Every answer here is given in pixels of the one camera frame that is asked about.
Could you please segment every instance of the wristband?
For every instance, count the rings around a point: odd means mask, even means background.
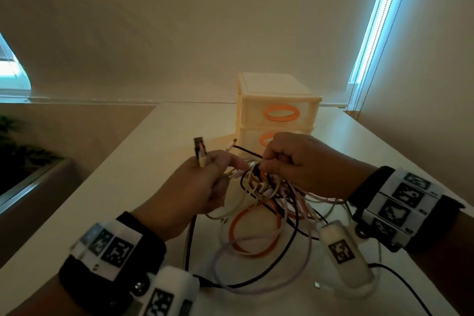
[[[130,213],[95,224],[72,248],[59,280],[74,301],[93,315],[121,315],[136,285],[149,286],[166,246]]]
[[[421,252],[450,228],[464,208],[442,195],[441,186],[403,169],[381,167],[348,201],[357,207],[353,219],[368,236],[390,251]]]

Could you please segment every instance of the orange drawer handle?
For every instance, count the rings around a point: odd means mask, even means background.
[[[272,115],[270,115],[271,112],[279,111],[279,110],[292,111],[293,114],[287,115],[287,116],[272,116]],[[264,117],[265,117],[265,119],[268,119],[270,121],[288,122],[288,121],[293,121],[293,120],[296,120],[296,119],[299,118],[299,110],[298,110],[298,108],[296,108],[296,107],[294,107],[293,105],[290,105],[290,104],[270,105],[265,109]]]
[[[273,139],[275,136],[275,133],[269,132],[269,133],[263,133],[262,136],[260,136],[260,145],[267,147],[268,144],[270,143],[267,141],[267,139]]]

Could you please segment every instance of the left hand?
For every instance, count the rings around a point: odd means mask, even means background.
[[[163,241],[179,236],[192,217],[224,205],[230,166],[247,170],[242,158],[223,150],[208,152],[210,163],[199,167],[195,157],[187,159],[150,199],[132,214]]]

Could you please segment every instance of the roller blind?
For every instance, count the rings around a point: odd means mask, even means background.
[[[344,103],[374,2],[0,0],[0,31],[34,97],[234,102],[246,71]]]

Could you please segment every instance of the forearm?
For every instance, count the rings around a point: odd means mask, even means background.
[[[7,316],[86,316],[89,315],[61,286],[57,275],[52,277],[29,299]]]
[[[474,218],[459,213],[450,230],[423,253],[410,254],[460,315],[472,314]]]

